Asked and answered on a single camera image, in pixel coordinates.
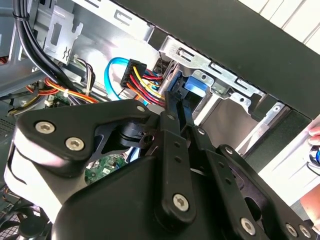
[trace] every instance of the metal chassis panel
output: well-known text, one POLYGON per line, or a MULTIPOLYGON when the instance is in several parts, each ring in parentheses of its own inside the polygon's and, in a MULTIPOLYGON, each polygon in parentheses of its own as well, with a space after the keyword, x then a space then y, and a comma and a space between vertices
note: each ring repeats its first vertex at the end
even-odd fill
POLYGON ((114 1, 308 118, 319 115, 320 56, 241 2, 114 1))

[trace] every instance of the blue drive latch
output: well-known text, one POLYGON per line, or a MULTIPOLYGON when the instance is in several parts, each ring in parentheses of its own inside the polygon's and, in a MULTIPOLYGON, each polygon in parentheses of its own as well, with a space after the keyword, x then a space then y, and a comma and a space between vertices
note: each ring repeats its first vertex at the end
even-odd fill
POLYGON ((206 95, 207 87, 208 86, 206 84, 194 78, 193 76, 190 76, 188 78, 184 86, 185 89, 189 90, 190 92, 193 92, 194 94, 202 98, 206 95))

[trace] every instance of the metal bolt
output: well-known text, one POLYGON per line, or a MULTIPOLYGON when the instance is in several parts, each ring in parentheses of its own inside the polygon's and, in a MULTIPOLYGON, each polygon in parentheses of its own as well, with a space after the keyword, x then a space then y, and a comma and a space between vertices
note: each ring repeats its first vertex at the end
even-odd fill
POLYGON ((311 238, 311 234, 308 231, 308 229, 306 229, 304 226, 299 225, 300 231, 303 233, 303 235, 305 235, 308 239, 311 238))
POLYGON ((35 125, 35 129, 42 134, 52 134, 56 128, 48 121, 40 121, 35 125))
POLYGON ((168 118, 170 118, 171 120, 175 120, 175 117, 170 114, 168 114, 168 118))
POLYGON ((202 135, 205 135, 205 134, 206 134, 206 132, 205 132, 202 128, 198 128, 198 132, 199 132, 200 134, 202 134, 202 135))
POLYGON ((289 233, 291 233, 292 236, 298 237, 298 233, 297 233, 297 231, 294 229, 293 226, 291 226, 289 223, 287 223, 285 226, 286 226, 286 229, 288 229, 289 233))
POLYGON ((186 212, 189 209, 189 202, 181 194, 176 194, 173 196, 173 204, 182 212, 186 212))
POLYGON ((84 141, 77 137, 70 137, 65 141, 65 146, 71 151, 81 151, 85 147, 84 141))
POLYGON ((136 108, 141 112, 145 112, 146 111, 142 106, 137 106, 136 108))
POLYGON ((254 236, 256 234, 256 229, 255 229, 255 226, 252 224, 252 222, 250 222, 245 217, 241 218, 240 222, 241 222, 241 225, 242 225, 243 229, 248 234, 250 234, 251 236, 254 236))
POLYGON ((234 152, 232 151, 232 149, 228 146, 225 147, 225 150, 228 154, 233 154, 234 152))

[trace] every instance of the green circuit board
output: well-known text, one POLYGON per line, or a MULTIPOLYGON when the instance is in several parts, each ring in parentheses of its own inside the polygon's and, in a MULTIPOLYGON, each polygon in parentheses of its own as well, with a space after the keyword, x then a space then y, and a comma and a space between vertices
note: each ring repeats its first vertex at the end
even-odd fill
POLYGON ((85 182, 92 184, 110 173, 126 165, 121 154, 112 154, 101 158, 93 163, 90 169, 85 170, 85 182))

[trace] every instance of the perforated metal vent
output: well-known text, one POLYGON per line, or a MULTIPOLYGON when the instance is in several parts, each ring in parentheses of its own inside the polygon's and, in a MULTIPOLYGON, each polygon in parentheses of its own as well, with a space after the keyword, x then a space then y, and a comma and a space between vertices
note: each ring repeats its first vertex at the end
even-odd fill
POLYGON ((0 118, 0 137, 11 134, 15 129, 15 125, 9 121, 0 118))

